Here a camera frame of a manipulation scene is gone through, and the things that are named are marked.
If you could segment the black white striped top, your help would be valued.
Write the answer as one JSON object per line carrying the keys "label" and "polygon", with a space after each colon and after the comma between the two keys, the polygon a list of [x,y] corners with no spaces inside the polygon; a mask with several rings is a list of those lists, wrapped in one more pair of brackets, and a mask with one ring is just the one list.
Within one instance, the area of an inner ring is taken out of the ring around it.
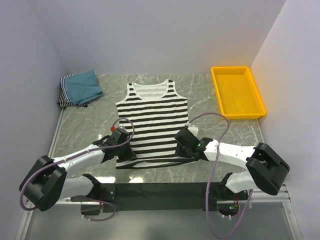
{"label": "black white striped top", "polygon": [[189,121],[188,99],[176,91],[173,80],[139,85],[129,83],[126,97],[116,103],[119,125],[133,134],[130,146],[135,160],[116,160],[117,169],[149,169],[195,161],[176,155],[174,136]]}

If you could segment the teal blue tank top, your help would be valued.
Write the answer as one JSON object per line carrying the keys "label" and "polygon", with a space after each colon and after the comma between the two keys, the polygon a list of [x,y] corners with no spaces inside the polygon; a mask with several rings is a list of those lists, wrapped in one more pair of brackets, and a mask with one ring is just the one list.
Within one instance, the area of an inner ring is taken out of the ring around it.
{"label": "teal blue tank top", "polygon": [[94,70],[84,71],[68,78],[74,87],[73,104],[81,105],[102,97],[104,92],[98,84]]}

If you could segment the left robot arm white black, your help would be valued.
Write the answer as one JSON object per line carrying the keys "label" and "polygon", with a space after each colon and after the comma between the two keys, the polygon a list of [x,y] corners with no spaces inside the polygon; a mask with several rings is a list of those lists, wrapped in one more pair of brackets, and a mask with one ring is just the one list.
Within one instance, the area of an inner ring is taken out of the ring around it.
{"label": "left robot arm white black", "polygon": [[58,200],[68,197],[82,196],[88,201],[102,201],[106,193],[95,177],[84,174],[74,178],[73,174],[114,157],[134,160],[136,157],[130,146],[133,136],[133,133],[117,127],[111,135],[80,151],[58,158],[41,156],[19,186],[21,208],[30,211],[24,204],[24,198],[33,203],[33,210],[40,211],[46,211]]}

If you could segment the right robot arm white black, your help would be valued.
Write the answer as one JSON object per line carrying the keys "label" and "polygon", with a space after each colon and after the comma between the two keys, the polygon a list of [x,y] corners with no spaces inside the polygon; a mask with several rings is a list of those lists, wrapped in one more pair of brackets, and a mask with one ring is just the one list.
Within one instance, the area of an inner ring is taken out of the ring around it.
{"label": "right robot arm white black", "polygon": [[203,161],[220,161],[245,169],[240,173],[230,173],[221,182],[219,193],[230,200],[244,190],[259,189],[276,196],[289,171],[290,166],[268,144],[260,142],[256,146],[239,146],[204,137],[198,139],[187,128],[174,135],[177,141],[176,155]]}

